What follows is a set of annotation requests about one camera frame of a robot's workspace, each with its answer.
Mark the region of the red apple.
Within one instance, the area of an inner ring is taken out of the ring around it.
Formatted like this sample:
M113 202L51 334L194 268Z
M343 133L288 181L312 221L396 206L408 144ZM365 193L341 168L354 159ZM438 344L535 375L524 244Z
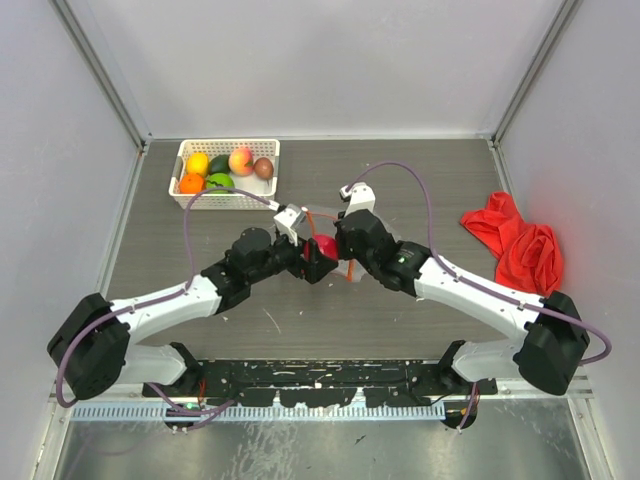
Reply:
M339 253L336 240L325 234L313 235L303 247L303 258L307 261L312 259L338 261Z

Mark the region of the clear zip top bag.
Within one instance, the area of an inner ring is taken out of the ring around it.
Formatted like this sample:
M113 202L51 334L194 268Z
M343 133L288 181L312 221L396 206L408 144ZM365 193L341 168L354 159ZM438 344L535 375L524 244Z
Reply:
M349 214L308 207L302 210L309 229L302 258L317 271L333 265L332 273L358 282L365 273L374 275L399 249L399 242L383 221L369 210Z

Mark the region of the green toy watermelon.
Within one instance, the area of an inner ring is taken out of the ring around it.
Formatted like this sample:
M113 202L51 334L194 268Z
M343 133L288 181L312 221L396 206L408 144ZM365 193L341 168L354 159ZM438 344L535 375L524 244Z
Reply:
M233 194L234 180L229 174L218 172L206 178L206 190L208 194Z

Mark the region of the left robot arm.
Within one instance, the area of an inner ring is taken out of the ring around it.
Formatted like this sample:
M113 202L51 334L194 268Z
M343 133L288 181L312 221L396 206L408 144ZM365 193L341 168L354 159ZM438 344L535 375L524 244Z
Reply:
M313 284L337 266L337 243L327 235L292 242L284 234L249 228L221 260L183 284L124 300L90 294L47 346L58 367L57 385L68 386L75 400L95 398L117 383L153 383L191 395L204 373L186 347L148 347L142 340L226 312L247 300L254 284L283 271Z

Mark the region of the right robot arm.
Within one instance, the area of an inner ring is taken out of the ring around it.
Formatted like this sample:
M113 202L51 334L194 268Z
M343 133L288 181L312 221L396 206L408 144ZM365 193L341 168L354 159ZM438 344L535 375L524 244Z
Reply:
M335 226L340 255L385 288L442 303L503 334L499 341L453 342L439 362L444 390L459 394L473 382L519 377L547 394L567 392L590 343L568 295L539 297L467 272L423 245L395 239L368 210L342 213Z

